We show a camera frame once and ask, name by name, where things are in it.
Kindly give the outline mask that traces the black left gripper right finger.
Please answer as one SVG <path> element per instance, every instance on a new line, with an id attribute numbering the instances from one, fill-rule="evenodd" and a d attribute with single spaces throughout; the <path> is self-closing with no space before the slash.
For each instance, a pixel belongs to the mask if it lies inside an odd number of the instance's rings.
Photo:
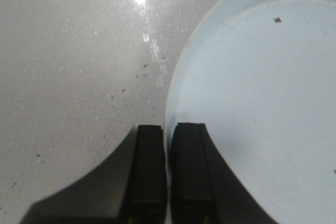
<path id="1" fill-rule="evenodd" d="M 205 124 L 177 124 L 170 167 L 173 223 L 275 223 L 229 168 Z"/>

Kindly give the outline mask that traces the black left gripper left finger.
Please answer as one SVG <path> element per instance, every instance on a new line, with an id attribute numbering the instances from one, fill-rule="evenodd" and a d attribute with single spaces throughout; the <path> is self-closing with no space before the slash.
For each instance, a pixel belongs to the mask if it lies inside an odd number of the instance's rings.
<path id="1" fill-rule="evenodd" d="M 34 203 L 21 223 L 164 223 L 166 171 L 159 125 L 134 125 L 73 184 Z"/>

